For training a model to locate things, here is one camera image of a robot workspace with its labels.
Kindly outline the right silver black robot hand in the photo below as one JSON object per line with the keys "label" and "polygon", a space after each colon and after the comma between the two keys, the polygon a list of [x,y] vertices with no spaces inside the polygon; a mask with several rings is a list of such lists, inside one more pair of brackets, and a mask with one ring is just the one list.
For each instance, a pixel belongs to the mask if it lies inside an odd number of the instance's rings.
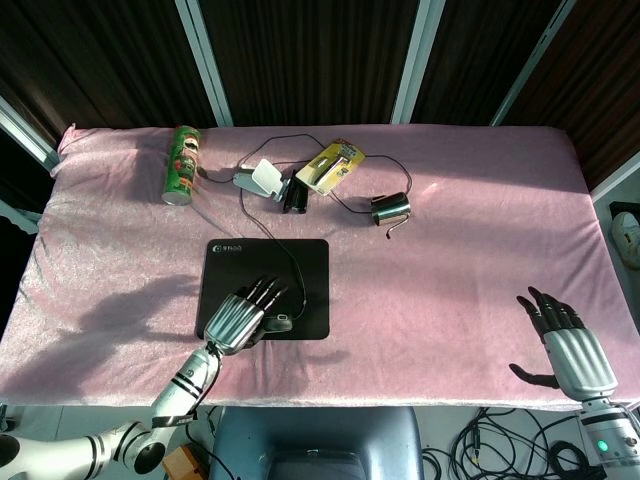
{"label": "right silver black robot hand", "polygon": [[509,369],[521,381],[557,389],[569,399],[584,403],[611,396],[618,380],[604,349],[570,305],[533,286],[530,298],[518,296],[539,336],[553,372],[533,374],[511,363]]}

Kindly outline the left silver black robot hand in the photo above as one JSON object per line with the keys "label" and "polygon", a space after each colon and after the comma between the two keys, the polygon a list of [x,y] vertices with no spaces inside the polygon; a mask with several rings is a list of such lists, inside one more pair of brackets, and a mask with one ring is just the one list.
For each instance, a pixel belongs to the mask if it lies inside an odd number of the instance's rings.
{"label": "left silver black robot hand", "polygon": [[230,356],[252,348],[267,334],[291,331],[291,315],[270,312],[286,291],[277,277],[263,276],[228,295],[205,326],[206,351]]}

